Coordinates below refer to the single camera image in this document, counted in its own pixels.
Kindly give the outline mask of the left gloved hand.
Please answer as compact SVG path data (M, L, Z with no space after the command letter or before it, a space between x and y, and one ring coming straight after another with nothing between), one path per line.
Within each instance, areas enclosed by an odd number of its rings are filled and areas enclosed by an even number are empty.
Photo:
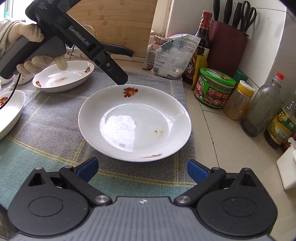
M23 20L1 20L1 77L16 72L37 74L55 62L62 71L68 67L65 45L69 39L57 22L29 24Z

